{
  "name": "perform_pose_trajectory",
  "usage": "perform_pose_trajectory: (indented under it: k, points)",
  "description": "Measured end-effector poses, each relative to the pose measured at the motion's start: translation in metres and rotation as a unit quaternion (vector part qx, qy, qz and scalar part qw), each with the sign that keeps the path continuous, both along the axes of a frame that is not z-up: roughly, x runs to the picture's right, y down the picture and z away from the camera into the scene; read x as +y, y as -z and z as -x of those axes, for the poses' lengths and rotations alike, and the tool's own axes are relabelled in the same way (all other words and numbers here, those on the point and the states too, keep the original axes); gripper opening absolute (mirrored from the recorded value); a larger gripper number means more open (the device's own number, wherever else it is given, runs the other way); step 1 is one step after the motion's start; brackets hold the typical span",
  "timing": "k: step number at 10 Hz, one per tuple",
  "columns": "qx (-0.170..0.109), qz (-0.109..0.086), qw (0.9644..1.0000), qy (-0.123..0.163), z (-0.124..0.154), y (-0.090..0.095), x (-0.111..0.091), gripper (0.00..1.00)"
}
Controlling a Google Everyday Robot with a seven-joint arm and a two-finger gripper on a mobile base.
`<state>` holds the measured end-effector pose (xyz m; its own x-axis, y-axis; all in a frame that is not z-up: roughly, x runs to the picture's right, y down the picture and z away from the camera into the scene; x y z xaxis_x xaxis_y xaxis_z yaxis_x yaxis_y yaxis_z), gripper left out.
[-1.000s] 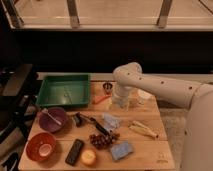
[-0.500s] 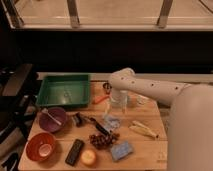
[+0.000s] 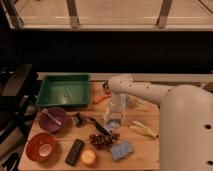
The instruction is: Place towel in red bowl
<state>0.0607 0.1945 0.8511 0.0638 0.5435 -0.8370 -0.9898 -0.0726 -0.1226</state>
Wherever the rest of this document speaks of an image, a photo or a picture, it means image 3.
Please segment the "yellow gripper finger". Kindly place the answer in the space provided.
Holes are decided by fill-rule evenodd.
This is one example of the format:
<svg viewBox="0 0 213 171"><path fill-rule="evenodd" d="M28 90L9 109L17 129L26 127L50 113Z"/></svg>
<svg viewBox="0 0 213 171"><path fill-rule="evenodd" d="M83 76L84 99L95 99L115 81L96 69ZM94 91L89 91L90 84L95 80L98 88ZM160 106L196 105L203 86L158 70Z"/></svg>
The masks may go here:
<svg viewBox="0 0 213 171"><path fill-rule="evenodd" d="M106 108L103 119L105 124L110 124L112 122L112 111L109 107Z"/></svg>

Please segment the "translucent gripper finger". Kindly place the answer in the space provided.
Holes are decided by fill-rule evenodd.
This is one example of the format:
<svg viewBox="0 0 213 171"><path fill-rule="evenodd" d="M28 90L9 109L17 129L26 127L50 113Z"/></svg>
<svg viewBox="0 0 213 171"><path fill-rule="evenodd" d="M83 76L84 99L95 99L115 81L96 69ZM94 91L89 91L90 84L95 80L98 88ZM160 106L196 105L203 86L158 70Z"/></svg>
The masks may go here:
<svg viewBox="0 0 213 171"><path fill-rule="evenodd" d="M125 115L126 115L126 107L124 105L118 106L116 111L116 120L119 126L122 126L124 124Z"/></svg>

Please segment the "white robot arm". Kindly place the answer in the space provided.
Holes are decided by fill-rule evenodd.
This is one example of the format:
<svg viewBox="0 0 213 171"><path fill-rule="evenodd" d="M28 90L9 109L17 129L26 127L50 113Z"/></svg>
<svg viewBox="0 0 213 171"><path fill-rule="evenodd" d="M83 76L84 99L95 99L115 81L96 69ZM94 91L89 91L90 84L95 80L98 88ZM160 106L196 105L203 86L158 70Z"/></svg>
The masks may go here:
<svg viewBox="0 0 213 171"><path fill-rule="evenodd" d="M213 171L213 93L194 85L134 82L130 74L108 81L110 103L132 95L160 107L160 171Z"/></svg>

